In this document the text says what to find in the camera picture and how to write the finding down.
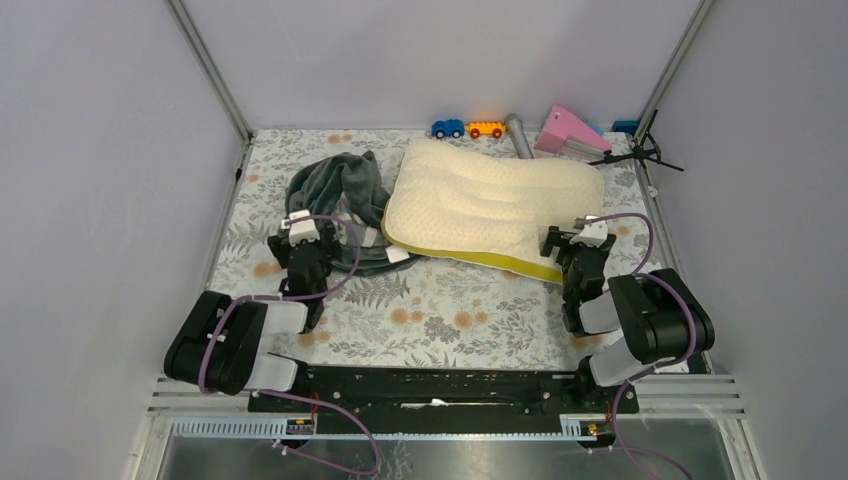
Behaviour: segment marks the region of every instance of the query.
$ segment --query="floral tablecloth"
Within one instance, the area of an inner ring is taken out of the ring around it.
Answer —
[[[210,288],[232,295],[276,293],[284,272],[265,239],[285,216],[286,186],[303,166],[341,152],[372,150],[391,191],[405,147],[425,136],[417,130],[259,131]],[[535,134],[528,137],[532,143]],[[623,134],[606,138],[615,153],[629,148]],[[494,157],[515,157],[507,137],[447,141]],[[632,164],[600,170],[607,214],[645,213]],[[616,221],[611,230],[618,241],[607,277],[630,272],[647,249],[639,220]],[[646,271],[659,268],[659,258],[654,252]],[[340,278],[333,274],[328,282]],[[560,295],[558,285],[428,258],[402,272],[351,280],[325,300],[312,333],[266,339],[264,347],[308,363],[572,370],[621,333],[573,337],[563,326]]]

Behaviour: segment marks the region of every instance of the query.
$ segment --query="white wall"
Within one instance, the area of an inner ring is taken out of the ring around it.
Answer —
[[[187,0],[253,128],[636,118],[698,0]]]
[[[848,3],[721,1],[660,105],[655,170],[769,478],[844,478]]]
[[[0,478],[118,478],[239,140],[162,1],[3,0],[0,65]]]

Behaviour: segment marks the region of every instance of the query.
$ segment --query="gray towel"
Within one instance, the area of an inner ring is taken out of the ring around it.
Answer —
[[[304,167],[286,189],[287,212],[308,209],[316,215],[336,215],[357,227],[356,236],[364,243],[356,275],[364,277],[402,270],[418,259],[417,255],[410,255],[407,260],[389,262],[386,247],[390,243],[380,232],[388,201],[389,192],[383,188],[377,160],[370,150],[362,155],[342,153]],[[322,225],[322,234],[332,231],[327,227]],[[344,229],[339,232],[341,252],[330,263],[349,271],[354,249],[348,245]]]

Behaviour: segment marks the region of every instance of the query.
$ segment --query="pillow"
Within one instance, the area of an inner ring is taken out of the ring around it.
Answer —
[[[562,158],[491,158],[446,142],[406,149],[383,234],[406,250],[562,283],[554,257],[539,250],[548,226],[602,215],[604,180]]]

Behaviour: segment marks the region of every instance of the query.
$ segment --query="pink triangular block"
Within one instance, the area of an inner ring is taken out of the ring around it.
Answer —
[[[604,137],[595,133],[594,130],[583,123],[577,116],[564,107],[554,105],[550,115],[548,115],[548,119],[545,120],[542,133],[539,134],[539,138],[536,140],[536,150],[557,153],[562,149],[567,140],[597,148],[604,152],[612,150],[612,145],[604,140]]]

